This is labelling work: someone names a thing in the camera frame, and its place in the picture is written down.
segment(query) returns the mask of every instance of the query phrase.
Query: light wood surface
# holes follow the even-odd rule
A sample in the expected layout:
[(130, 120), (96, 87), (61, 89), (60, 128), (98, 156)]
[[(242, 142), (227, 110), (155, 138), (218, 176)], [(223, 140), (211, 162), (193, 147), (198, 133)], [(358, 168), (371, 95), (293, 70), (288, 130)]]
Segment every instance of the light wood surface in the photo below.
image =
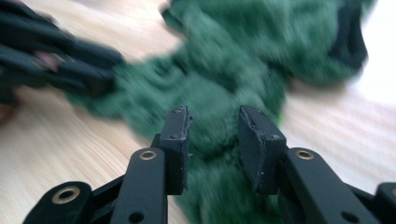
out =
[[(183, 38), (163, 24), (158, 8), (165, 0), (24, 2), (130, 62), (170, 52)], [(314, 149), (345, 182), (370, 193), (396, 181), (395, 6), (379, 2), (363, 25), (370, 60), (360, 78), (329, 90), (293, 82), (283, 110), (289, 147)], [(123, 175), (134, 151), (148, 145), (122, 120), (94, 118), (54, 89), (20, 88), (18, 95), (21, 106), (0, 127), (0, 223), (21, 223), (63, 182), (96, 189)], [(172, 200), (169, 223), (187, 223)]]

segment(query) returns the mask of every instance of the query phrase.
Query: wooden table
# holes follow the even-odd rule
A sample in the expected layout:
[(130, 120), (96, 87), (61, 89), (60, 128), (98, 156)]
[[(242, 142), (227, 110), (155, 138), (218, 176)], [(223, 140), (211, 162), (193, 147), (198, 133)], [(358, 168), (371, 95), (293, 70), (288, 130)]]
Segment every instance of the wooden table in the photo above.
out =
[[(164, 0), (26, 0), (72, 34), (118, 49), (128, 61), (162, 55), (182, 41), (158, 8)], [(374, 193), (396, 181), (396, 4), (384, 0), (364, 22), (370, 60), (359, 78), (318, 90), (293, 82), (281, 131), (289, 147), (314, 149), (348, 184)], [(47, 190), (66, 181), (94, 189), (123, 175), (148, 142), (122, 120), (99, 119), (60, 91), (20, 88), (21, 106), (0, 128), (0, 223), (21, 223)], [(187, 223), (170, 200), (169, 223)]]

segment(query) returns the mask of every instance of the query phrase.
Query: screw hole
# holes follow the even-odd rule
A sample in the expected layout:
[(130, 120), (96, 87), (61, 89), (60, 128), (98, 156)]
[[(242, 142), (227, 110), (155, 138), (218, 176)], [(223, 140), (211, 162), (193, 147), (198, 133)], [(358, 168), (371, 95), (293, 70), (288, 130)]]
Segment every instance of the screw hole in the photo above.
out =
[(129, 216), (129, 221), (131, 223), (139, 223), (143, 219), (145, 219), (145, 216), (141, 212), (134, 212)]
[(303, 159), (303, 160), (313, 160), (314, 159), (314, 154), (312, 154), (311, 152), (305, 151), (305, 150), (298, 150), (296, 152), (296, 155)]
[(145, 161), (149, 161), (154, 159), (157, 156), (157, 153), (155, 153), (154, 151), (144, 151), (142, 153), (140, 153), (139, 157), (142, 160)]
[(70, 203), (79, 195), (79, 188), (75, 186), (66, 187), (58, 190), (53, 197), (52, 202), (57, 204)]
[(350, 223), (359, 223), (359, 219), (353, 215), (352, 213), (348, 213), (348, 212), (342, 212), (341, 213), (341, 217)]
[(73, 196), (74, 193), (75, 192), (73, 190), (68, 190), (68, 191), (65, 191), (65, 192), (61, 193), (59, 195), (59, 198), (60, 199), (66, 199), (66, 198), (69, 198), (69, 197)]

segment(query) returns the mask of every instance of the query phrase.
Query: crumpled fabric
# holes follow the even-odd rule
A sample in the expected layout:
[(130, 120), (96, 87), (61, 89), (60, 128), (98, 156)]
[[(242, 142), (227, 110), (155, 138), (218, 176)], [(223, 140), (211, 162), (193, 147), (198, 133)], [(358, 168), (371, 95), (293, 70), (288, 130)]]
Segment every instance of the crumpled fabric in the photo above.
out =
[[(186, 36), (184, 43), (167, 55), (117, 67), (115, 89), (102, 98), (68, 96), (96, 116), (125, 119), (148, 140), (171, 109), (187, 105), (194, 115), (189, 190), (177, 203), (188, 220), (280, 223), (276, 196), (256, 194), (245, 176), (239, 107), (256, 107), (276, 122), (292, 78), (325, 87), (356, 76), (361, 66), (331, 54), (338, 12), (345, 6), (361, 11), (372, 2), (174, 0), (162, 14)], [(342, 58), (353, 57), (350, 41), (338, 42)]]

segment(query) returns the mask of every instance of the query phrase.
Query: green towel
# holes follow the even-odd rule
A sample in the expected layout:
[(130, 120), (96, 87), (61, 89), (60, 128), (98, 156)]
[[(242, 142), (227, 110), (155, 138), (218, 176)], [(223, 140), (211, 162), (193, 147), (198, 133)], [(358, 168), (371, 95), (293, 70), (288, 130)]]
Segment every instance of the green towel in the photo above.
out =
[(119, 66), (116, 88), (103, 98), (69, 99), (94, 115), (125, 119), (148, 140), (168, 111), (187, 105), (194, 115), (189, 190), (177, 203), (189, 221), (278, 223), (276, 196), (256, 194), (243, 171), (239, 107), (276, 121), (291, 78), (322, 87), (356, 76), (365, 48), (360, 29), (349, 26), (356, 19), (350, 9), (366, 12), (372, 3), (174, 0), (163, 17), (187, 37), (181, 46)]

